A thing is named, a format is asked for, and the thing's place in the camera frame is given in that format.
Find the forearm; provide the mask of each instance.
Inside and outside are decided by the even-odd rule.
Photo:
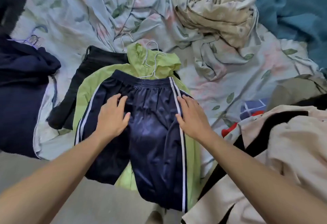
[[[1,223],[50,223],[105,143],[94,135],[0,195]]]
[[[325,204],[211,133],[201,142],[267,223],[323,223]]]

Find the teal blanket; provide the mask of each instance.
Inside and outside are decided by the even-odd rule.
[[[327,68],[327,0],[257,0],[259,22],[279,39],[308,43],[309,58]]]

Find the gray floor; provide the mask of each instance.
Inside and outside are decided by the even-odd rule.
[[[0,152],[0,193],[47,163],[20,155]],[[142,224],[153,208],[137,192],[116,188],[84,178],[53,224]],[[165,223],[180,223],[181,213],[169,210]]]

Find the hand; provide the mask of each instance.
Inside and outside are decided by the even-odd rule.
[[[207,116],[201,106],[193,98],[183,95],[183,98],[177,97],[182,106],[183,117],[176,114],[176,118],[182,130],[193,139],[203,143],[206,138],[213,134]]]
[[[98,123],[94,135],[100,141],[109,143],[113,138],[120,135],[127,127],[130,112],[124,117],[124,108],[127,96],[123,96],[117,106],[121,94],[116,94],[107,100],[100,110]]]

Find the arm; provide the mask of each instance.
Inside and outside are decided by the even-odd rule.
[[[184,120],[176,117],[183,131],[210,152],[267,223],[326,222],[324,202],[219,137],[197,101],[184,95],[178,101]]]
[[[50,223],[104,147],[121,134],[127,96],[117,94],[101,107],[96,131],[82,143],[40,168],[0,195],[3,224]]]

